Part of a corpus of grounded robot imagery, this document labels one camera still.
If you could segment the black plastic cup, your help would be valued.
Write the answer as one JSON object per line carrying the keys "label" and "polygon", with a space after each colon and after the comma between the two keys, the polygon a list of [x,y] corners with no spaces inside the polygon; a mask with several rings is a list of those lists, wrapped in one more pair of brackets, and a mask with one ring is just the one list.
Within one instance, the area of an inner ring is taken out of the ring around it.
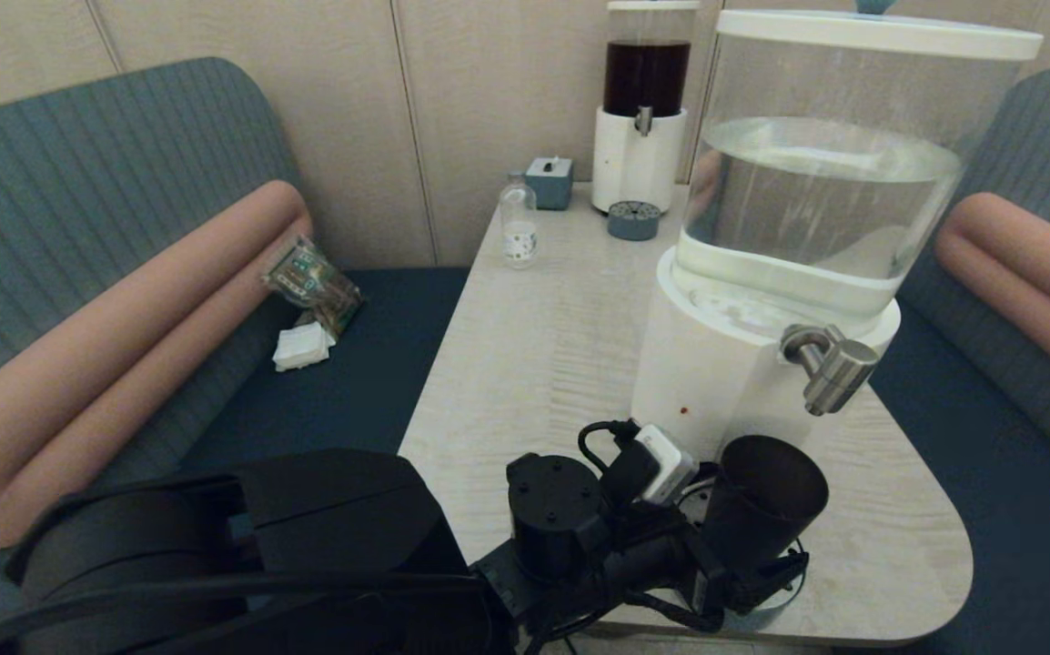
{"label": "black plastic cup", "polygon": [[724,569],[746,577],[778,559],[828,502],[827,478],[807,453],[775,437],[737,437],[718,460],[704,542]]}

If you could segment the silver water dispenser tap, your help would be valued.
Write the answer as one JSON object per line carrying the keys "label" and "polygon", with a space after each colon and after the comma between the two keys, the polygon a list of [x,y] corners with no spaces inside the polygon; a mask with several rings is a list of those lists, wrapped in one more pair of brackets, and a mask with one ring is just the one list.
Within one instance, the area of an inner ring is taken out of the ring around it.
{"label": "silver water dispenser tap", "polygon": [[805,410],[813,416],[841,411],[872,376],[880,353],[848,338],[834,324],[792,324],[782,333],[782,357],[807,374]]}

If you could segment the large blue drip tray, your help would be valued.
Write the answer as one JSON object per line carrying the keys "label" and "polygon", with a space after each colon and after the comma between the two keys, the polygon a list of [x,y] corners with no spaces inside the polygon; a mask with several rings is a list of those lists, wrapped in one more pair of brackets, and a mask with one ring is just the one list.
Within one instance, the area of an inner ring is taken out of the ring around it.
{"label": "large blue drip tray", "polygon": [[[713,480],[707,479],[694,482],[684,489],[682,494],[676,502],[676,507],[681,511],[684,517],[696,529],[702,529],[705,510],[707,510],[709,494],[711,494]],[[754,610],[741,615],[733,610],[724,611],[724,631],[734,633],[735,631],[766,631],[771,624],[777,621],[788,610],[788,607],[803,594],[805,575],[796,577],[791,583],[790,588],[780,589]]]}

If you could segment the large white water dispenser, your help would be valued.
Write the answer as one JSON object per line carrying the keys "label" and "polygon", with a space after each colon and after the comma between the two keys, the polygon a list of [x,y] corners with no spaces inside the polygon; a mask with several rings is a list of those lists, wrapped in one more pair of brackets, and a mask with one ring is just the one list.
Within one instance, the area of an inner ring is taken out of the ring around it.
{"label": "large white water dispenser", "polygon": [[896,302],[1044,37],[834,10],[724,9],[678,241],[655,269],[631,416],[699,460],[834,434],[792,324],[885,354]]}

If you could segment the empty teal bench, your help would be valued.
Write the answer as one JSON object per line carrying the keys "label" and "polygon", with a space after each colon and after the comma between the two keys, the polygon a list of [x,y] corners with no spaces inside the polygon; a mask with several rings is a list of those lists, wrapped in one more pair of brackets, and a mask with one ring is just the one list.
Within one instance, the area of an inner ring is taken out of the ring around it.
{"label": "empty teal bench", "polygon": [[[1016,84],[958,187],[1050,223],[1050,69]],[[1050,357],[928,247],[872,386],[954,503],[974,551],[958,614],[892,655],[1050,655]]]}

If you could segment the small blue drip tray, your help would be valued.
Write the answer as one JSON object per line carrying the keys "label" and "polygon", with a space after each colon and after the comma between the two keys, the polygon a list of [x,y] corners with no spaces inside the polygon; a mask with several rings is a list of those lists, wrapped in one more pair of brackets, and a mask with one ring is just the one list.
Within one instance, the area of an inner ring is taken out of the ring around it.
{"label": "small blue drip tray", "polygon": [[615,239],[642,242],[653,240],[659,231],[662,210],[646,202],[616,202],[607,211],[607,233]]}

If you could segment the small clear bottle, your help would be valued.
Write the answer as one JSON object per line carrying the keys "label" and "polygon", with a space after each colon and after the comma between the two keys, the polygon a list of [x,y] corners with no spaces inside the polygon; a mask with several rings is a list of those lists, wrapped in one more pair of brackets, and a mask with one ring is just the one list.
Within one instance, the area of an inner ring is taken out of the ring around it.
{"label": "small clear bottle", "polygon": [[500,191],[497,216],[501,227],[501,256],[505,265],[521,270],[534,265],[538,256],[536,192],[524,173],[512,171]]}

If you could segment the small blue tissue box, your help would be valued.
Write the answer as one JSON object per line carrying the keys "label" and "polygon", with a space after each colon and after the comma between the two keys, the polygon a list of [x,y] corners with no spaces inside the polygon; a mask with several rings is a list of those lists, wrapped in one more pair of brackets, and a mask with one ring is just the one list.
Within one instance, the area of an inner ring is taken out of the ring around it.
{"label": "small blue tissue box", "polygon": [[536,207],[542,211],[565,211],[572,196],[574,160],[549,156],[534,157],[526,170],[525,181],[536,196]]}

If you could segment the small dark tea dispenser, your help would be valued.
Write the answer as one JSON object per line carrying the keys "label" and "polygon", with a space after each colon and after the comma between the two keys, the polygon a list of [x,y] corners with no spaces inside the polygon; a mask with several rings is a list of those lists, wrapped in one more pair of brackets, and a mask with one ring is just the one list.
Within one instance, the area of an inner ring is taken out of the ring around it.
{"label": "small dark tea dispenser", "polygon": [[595,119],[591,203],[671,206],[699,0],[610,0],[604,88]]}

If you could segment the white folded napkins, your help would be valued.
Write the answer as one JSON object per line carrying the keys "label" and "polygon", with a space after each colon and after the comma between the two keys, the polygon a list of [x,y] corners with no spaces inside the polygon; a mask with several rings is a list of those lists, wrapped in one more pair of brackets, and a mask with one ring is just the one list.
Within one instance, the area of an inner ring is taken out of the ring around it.
{"label": "white folded napkins", "polygon": [[335,345],[337,339],[332,332],[318,322],[306,323],[279,332],[272,361],[277,372],[307,368],[328,359]]}

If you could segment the clear snack packet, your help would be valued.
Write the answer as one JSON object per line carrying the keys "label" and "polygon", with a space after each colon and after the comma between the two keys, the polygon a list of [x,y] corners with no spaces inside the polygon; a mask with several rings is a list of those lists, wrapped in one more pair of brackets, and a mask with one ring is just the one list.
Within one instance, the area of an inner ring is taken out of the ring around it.
{"label": "clear snack packet", "polygon": [[292,235],[268,258],[260,281],[337,341],[366,302],[362,290],[332,265],[310,237]]}

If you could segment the long pink bolster cushion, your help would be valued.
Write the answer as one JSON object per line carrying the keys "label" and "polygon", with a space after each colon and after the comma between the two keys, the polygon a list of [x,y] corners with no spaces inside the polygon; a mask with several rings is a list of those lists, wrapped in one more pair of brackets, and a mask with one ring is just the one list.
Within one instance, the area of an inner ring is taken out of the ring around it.
{"label": "long pink bolster cushion", "polygon": [[0,549],[92,485],[267,298],[275,250],[312,228],[303,195],[267,182],[0,367]]}

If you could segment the teal bench with snack packet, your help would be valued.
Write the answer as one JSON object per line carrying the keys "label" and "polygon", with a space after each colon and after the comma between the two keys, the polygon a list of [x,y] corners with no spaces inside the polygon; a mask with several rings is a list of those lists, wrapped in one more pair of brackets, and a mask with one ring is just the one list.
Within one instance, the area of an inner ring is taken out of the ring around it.
{"label": "teal bench with snack packet", "polygon": [[[0,106],[0,367],[270,181],[302,187],[238,66],[209,57]],[[320,365],[278,373],[298,312],[270,295],[151,416],[98,489],[288,453],[396,453],[466,268],[351,270],[366,302]]]}

